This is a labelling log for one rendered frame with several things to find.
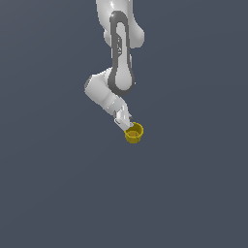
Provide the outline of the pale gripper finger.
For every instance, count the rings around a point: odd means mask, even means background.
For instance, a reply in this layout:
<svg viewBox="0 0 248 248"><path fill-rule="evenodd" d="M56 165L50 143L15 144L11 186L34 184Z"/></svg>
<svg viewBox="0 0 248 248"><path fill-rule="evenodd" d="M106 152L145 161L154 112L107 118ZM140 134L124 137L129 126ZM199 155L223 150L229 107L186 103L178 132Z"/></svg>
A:
<svg viewBox="0 0 248 248"><path fill-rule="evenodd" d="M115 124L123 131L128 130L129 128L127 128L126 123L125 123L125 119L121 119L121 118L115 118L114 119Z"/></svg>
<svg viewBox="0 0 248 248"><path fill-rule="evenodd" d="M134 126L132 119L133 119L133 116L130 113L125 115L125 123L126 123L127 128Z"/></svg>

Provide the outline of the yellow cup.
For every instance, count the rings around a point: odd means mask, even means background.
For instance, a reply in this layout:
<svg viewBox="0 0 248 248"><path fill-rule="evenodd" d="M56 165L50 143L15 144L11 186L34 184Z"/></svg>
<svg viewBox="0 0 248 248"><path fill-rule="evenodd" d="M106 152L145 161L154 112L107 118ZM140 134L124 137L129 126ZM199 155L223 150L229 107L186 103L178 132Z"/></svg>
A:
<svg viewBox="0 0 248 248"><path fill-rule="evenodd" d="M139 123L134 122L133 126L126 130L124 134L127 142L138 143L143 135L143 127Z"/></svg>

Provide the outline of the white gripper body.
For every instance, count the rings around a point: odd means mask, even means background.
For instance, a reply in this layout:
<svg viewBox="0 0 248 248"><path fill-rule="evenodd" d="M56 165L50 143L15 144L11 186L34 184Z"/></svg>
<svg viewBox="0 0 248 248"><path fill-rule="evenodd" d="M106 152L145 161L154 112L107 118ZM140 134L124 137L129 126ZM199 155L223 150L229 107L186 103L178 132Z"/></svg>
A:
<svg viewBox="0 0 248 248"><path fill-rule="evenodd" d="M108 107L108 112L113 116L114 119L125 119L125 115L129 113L126 102L118 96L114 98L114 100Z"/></svg>

